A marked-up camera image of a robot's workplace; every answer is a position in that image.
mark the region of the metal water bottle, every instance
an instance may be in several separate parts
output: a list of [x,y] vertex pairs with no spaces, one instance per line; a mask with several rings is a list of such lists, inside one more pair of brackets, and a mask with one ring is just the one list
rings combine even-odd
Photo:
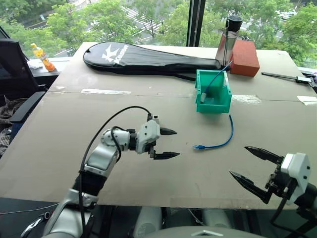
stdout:
[[230,60],[241,25],[242,18],[240,16],[230,16],[226,21],[216,54],[216,60],[219,60],[222,66],[226,66]]

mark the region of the black cable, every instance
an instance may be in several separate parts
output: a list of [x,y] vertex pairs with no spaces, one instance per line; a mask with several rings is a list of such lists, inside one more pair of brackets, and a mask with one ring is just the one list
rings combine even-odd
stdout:
[[119,143],[118,143],[118,141],[115,138],[114,133],[113,133],[113,131],[115,129],[120,129],[120,130],[124,130],[124,129],[120,128],[119,126],[114,126],[113,128],[111,128],[111,131],[110,131],[111,137],[112,137],[112,139],[113,139],[113,141],[115,143],[115,146],[117,147],[117,150],[119,152],[119,156],[118,156],[117,161],[116,161],[116,162],[118,162],[120,160],[120,158],[121,158],[121,148],[120,148],[120,145],[119,145]]
[[277,217],[281,214],[285,204],[286,204],[286,201],[287,201],[287,197],[283,197],[281,203],[279,204],[276,212],[274,213],[274,215],[271,217],[271,219],[269,220],[269,222],[277,227],[277,228],[280,228],[282,230],[285,230],[285,231],[288,231],[288,232],[291,232],[291,233],[296,233],[297,235],[303,237],[303,238],[308,238],[308,236],[306,236],[305,234],[299,232],[299,231],[296,231],[296,230],[293,230],[291,228],[288,228],[288,227],[284,227],[284,226],[281,226],[281,225],[278,225],[275,223],[275,220],[277,219]]
[[140,106],[129,106],[126,107],[122,110],[120,110],[119,112],[115,113],[114,115],[112,115],[101,127],[100,129],[97,131],[97,133],[94,135],[94,137],[91,139],[91,141],[89,142],[87,149],[84,153],[83,159],[81,161],[81,165],[80,165],[80,171],[79,171],[79,188],[78,188],[78,199],[79,199],[79,210],[80,210],[80,216],[81,216],[81,224],[82,224],[82,229],[83,229],[83,235],[82,238],[86,238],[87,234],[86,234],[86,223],[85,223],[85,211],[84,211],[84,204],[83,204],[83,196],[82,196],[82,192],[83,192],[83,184],[82,184],[82,172],[84,171],[84,167],[85,167],[85,161],[86,161],[86,157],[88,155],[88,152],[90,150],[90,147],[92,146],[93,142],[95,141],[95,139],[97,138],[97,136],[99,135],[99,133],[102,131],[102,129],[114,118],[116,117],[118,114],[122,113],[125,110],[131,109],[131,108],[140,108],[144,111],[146,111],[148,114],[151,114],[149,110],[147,110],[144,107],[140,107]]

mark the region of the table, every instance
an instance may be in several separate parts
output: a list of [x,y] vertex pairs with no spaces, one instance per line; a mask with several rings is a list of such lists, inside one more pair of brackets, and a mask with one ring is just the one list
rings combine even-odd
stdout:
[[[84,43],[39,102],[0,161],[0,196],[59,202],[78,175],[82,155],[99,126],[118,110],[141,105],[159,115],[163,127],[178,132],[162,136],[156,150],[180,152],[166,161],[125,152],[100,192],[99,204],[276,209],[243,189],[229,174],[241,173],[264,187],[274,164],[262,161],[243,146],[253,145],[285,155],[305,152],[312,168],[317,151],[317,107],[297,98],[315,96],[311,88],[261,75],[261,71],[300,75],[282,51],[258,51],[260,72],[254,77],[229,75],[234,94],[230,113],[235,134],[223,148],[195,151],[195,144],[218,144],[230,135],[228,114],[195,112],[194,83],[164,76],[127,76],[97,72],[84,65]],[[148,48],[212,58],[215,49]],[[138,129],[142,111],[125,112],[108,127]],[[312,170],[310,181],[317,180]]]

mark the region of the window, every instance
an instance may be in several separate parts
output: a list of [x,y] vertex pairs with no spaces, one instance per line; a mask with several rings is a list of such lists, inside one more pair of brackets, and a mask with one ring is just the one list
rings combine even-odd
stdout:
[[2,0],[0,26],[29,58],[31,43],[67,57],[85,41],[185,45],[188,12],[189,0]]
[[238,39],[287,51],[297,66],[317,68],[316,0],[206,0],[200,46],[218,47],[225,18],[242,17]]

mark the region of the white logo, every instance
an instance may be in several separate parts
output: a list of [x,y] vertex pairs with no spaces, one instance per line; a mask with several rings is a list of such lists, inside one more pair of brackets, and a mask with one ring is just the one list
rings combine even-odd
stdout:
[[108,48],[106,49],[106,55],[103,54],[102,58],[106,59],[109,62],[114,62],[114,63],[120,63],[122,57],[124,56],[125,52],[127,51],[127,49],[129,48],[129,46],[124,45],[122,50],[120,51],[119,55],[117,56],[118,53],[118,49],[116,49],[115,51],[111,51],[111,44],[108,46]]

